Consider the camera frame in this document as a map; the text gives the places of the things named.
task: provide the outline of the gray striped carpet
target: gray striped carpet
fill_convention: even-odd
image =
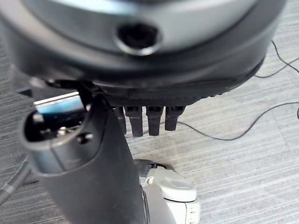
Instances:
[[[286,61],[299,57],[299,1],[290,0],[274,38]],[[299,68],[299,62],[293,64]],[[269,46],[259,71],[266,76],[283,67]],[[9,60],[0,44],[0,184],[24,158],[16,141],[19,120],[32,102],[10,91]],[[217,137],[231,138],[271,106],[299,101],[299,74],[287,68],[268,79],[252,78],[223,96],[202,100],[180,120]],[[277,108],[243,138],[213,140],[179,125],[175,132],[128,139],[135,158],[170,163],[193,181],[202,203],[202,224],[299,223],[298,106]],[[0,208],[1,224],[67,223],[38,184],[21,188]]]

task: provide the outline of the black wire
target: black wire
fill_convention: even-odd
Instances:
[[[292,64],[292,63],[294,63],[294,62],[297,61],[297,60],[299,60],[299,57],[296,58],[296,59],[294,59],[294,60],[292,60],[289,64]],[[271,75],[268,75],[268,76],[258,76],[258,75],[255,75],[255,77],[257,77],[257,78],[270,78],[270,77],[272,77],[272,76],[274,76],[274,75],[280,73],[282,70],[284,70],[284,69],[287,68],[287,67],[289,67],[289,66],[288,66],[288,65],[285,65],[284,67],[282,67],[282,68],[279,69],[278,71],[276,71],[276,72],[274,72],[274,73],[272,73]]]
[[[298,69],[296,69],[295,67],[293,67],[292,65],[290,65],[288,62],[286,62],[286,61],[280,56],[280,54],[279,54],[279,52],[278,52],[278,49],[277,49],[277,46],[276,46],[275,42],[272,41],[272,43],[273,43],[273,45],[274,45],[274,48],[275,48],[277,57],[280,59],[280,61],[282,61],[282,62],[285,63],[287,66],[289,66],[290,68],[294,69],[296,72],[299,73],[299,70],[298,70]]]
[[[34,184],[34,183],[38,183],[39,181],[32,181],[32,182],[29,182],[29,183],[26,183],[26,184],[23,184],[23,186],[28,186],[28,185],[31,185],[31,184]]]
[[[290,102],[290,103],[284,103],[284,104],[279,104],[277,106],[274,106],[274,107],[271,107],[270,109],[264,111],[261,115],[259,115],[253,122],[252,124],[249,126],[249,128],[247,128],[242,134],[240,134],[239,136],[235,137],[235,138],[232,138],[232,139],[221,139],[221,138],[217,138],[217,137],[214,137],[214,136],[211,136],[209,134],[206,134],[206,133],[203,133],[201,131],[199,131],[198,129],[192,127],[191,125],[189,124],[186,124],[184,122],[181,122],[181,121],[178,121],[178,124],[182,124],[182,125],[185,125],[189,128],[191,128],[192,130],[196,131],[197,133],[200,133],[206,137],[209,137],[209,138],[212,138],[212,139],[215,139],[215,140],[221,140],[221,141],[233,141],[233,140],[236,140],[236,139],[239,139],[241,137],[243,137],[244,135],[246,135],[250,130],[251,128],[256,124],[256,122],[263,116],[265,115],[267,112],[275,109],[275,108],[278,108],[278,107],[281,107],[281,106],[285,106],[285,105],[292,105],[292,104],[299,104],[299,102]],[[297,110],[297,118],[299,119],[299,108]]]
[[[286,67],[290,67],[290,68],[294,69],[296,72],[299,73],[299,70],[291,65],[293,62],[299,60],[299,58],[296,58],[296,59],[292,60],[290,63],[286,62],[286,61],[280,56],[279,51],[278,51],[277,46],[276,46],[276,43],[275,43],[274,41],[272,41],[272,44],[273,44],[273,46],[274,46],[274,48],[275,48],[275,52],[276,52],[276,54],[277,54],[277,57],[280,59],[280,61],[282,61],[282,62],[285,64],[285,66],[284,66],[283,68],[279,69],[278,71],[274,72],[273,74],[268,75],[268,76],[257,76],[257,75],[254,75],[254,76],[257,77],[257,78],[270,78],[270,77],[272,77],[272,76],[278,74],[279,72],[281,72],[281,71],[282,71],[283,69],[285,69]]]

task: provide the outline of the black cable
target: black cable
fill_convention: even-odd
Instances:
[[[14,175],[0,189],[0,206],[23,185],[30,173],[31,169],[29,162],[27,161],[27,158],[25,158]]]
[[[292,63],[294,63],[294,62],[297,61],[297,60],[299,60],[299,57],[296,58],[296,59],[294,59],[294,60],[292,60],[289,64],[292,64]],[[274,75],[280,73],[282,70],[284,70],[284,69],[287,68],[287,67],[289,67],[289,66],[288,66],[288,65],[285,65],[284,67],[282,67],[282,68],[279,69],[278,71],[276,71],[276,72],[274,72],[274,73],[272,73],[271,75],[268,75],[268,76],[258,76],[258,75],[254,75],[254,76],[257,77],[257,78],[270,78],[270,77],[272,77],[272,76],[274,76]]]
[[[277,45],[276,45],[276,43],[275,43],[274,41],[271,41],[271,42],[272,42],[272,44],[273,44],[273,46],[274,46],[274,48],[275,48],[275,52],[276,52],[276,54],[277,54],[277,57],[280,59],[280,61],[282,61],[282,62],[285,64],[285,66],[284,66],[283,68],[279,69],[278,71],[274,72],[273,74],[268,75],[268,76],[257,76],[257,75],[254,75],[254,76],[257,77],[257,78],[270,78],[270,77],[272,77],[272,76],[278,74],[279,72],[281,72],[281,71],[282,71],[283,69],[285,69],[286,67],[290,67],[290,68],[294,69],[296,72],[299,73],[299,70],[291,65],[293,62],[299,60],[299,58],[296,58],[296,59],[292,60],[290,63],[286,62],[286,61],[280,56],[280,53],[279,53],[279,51],[278,51],[278,49],[277,49]]]
[[[212,138],[212,139],[215,139],[215,140],[221,140],[221,141],[233,141],[233,140],[239,139],[239,138],[243,137],[244,135],[246,135],[246,134],[251,130],[251,128],[256,124],[256,122],[257,122],[263,115],[265,115],[267,112],[269,112],[269,111],[271,111],[271,110],[273,110],[273,109],[275,109],[275,108],[281,107],[281,106],[292,105],[292,104],[299,104],[299,102],[290,102],[290,103],[279,104],[279,105],[276,105],[276,106],[271,107],[270,109],[264,111],[261,115],[259,115],[259,116],[252,122],[252,124],[249,126],[249,128],[247,128],[242,134],[240,134],[240,135],[237,136],[237,137],[231,138],[231,139],[221,139],[221,138],[217,138],[217,137],[211,136],[211,135],[206,134],[206,133],[203,133],[203,132],[199,131],[198,129],[192,127],[191,125],[186,124],[186,123],[181,122],[181,121],[178,121],[178,124],[185,125],[185,126],[191,128],[192,130],[196,131],[197,133],[200,133],[200,134],[202,134],[202,135],[204,135],[204,136],[206,136],[206,137],[209,137],[209,138]],[[299,108],[298,108],[298,110],[297,110],[297,118],[299,119]]]
[[[290,65],[288,62],[286,62],[286,61],[280,56],[280,54],[279,54],[279,52],[278,52],[278,49],[277,49],[277,46],[276,46],[275,42],[272,41],[272,43],[273,43],[273,45],[274,45],[274,48],[275,48],[277,57],[280,59],[280,61],[282,61],[285,65],[289,66],[290,68],[294,69],[296,72],[299,73],[299,70],[298,70],[298,69],[296,69],[295,67],[293,67],[292,65]]]

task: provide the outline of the gray flexible hose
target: gray flexible hose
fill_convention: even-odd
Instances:
[[[23,185],[30,173],[31,169],[29,162],[27,161],[27,158],[25,158],[14,175],[0,189],[0,206]]]

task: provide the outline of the circular opening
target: circular opening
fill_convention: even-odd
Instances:
[[[117,31],[118,45],[126,53],[149,55],[157,50],[159,33],[155,27],[146,24],[127,24]]]

